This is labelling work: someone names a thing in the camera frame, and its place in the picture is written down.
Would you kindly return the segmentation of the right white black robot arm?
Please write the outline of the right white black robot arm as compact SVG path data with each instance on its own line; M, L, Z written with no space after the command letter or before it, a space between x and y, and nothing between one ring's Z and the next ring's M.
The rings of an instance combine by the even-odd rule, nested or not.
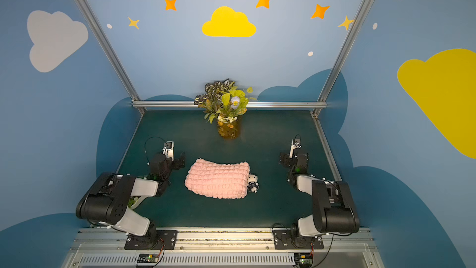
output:
M298 219L290 231L275 232L275 239L284 239L283 246L322 249L324 246L319 240L323 234L349 236L359 231L359 216L346 182L319 179L309 174L309 154L300 149L280 153L279 163L288 170L288 183L311 196L312 202L310 215Z

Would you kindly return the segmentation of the panda plush decoration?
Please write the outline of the panda plush decoration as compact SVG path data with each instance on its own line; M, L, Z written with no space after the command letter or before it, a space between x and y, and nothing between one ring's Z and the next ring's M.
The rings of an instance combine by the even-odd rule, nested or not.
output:
M254 174L250 174L247 181L247 191L256 193L259 189L258 177Z

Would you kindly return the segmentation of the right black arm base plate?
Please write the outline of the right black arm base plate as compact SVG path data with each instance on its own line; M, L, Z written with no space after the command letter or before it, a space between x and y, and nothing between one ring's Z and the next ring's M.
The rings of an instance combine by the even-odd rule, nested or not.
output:
M275 249L311 250L324 249L320 236L300 236L297 232L286 229L274 229L271 234Z

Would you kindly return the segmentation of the pink knitted bag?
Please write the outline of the pink knitted bag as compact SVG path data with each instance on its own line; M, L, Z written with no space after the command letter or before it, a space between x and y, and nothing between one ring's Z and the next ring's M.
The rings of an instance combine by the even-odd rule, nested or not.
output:
M247 162L222 165L198 159L188 171L185 186L200 196L242 199L247 195L249 174Z

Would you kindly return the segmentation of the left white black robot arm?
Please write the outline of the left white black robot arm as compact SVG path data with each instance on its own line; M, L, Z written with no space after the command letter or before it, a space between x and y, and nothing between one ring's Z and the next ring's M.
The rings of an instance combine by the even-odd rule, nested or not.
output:
M154 222L133 210L130 201L135 197L138 203L150 197L161 197L170 184L172 171L185 167L185 154L174 159L157 153L149 165L149 179L102 173L78 203L76 216L126 233L126 250L174 249L177 232L158 231Z

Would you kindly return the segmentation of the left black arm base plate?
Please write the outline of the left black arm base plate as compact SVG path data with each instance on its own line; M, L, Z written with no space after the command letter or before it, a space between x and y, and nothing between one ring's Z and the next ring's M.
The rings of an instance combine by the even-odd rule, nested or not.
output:
M152 230L145 236L128 235L125 250L152 251L173 250L177 242L177 230Z

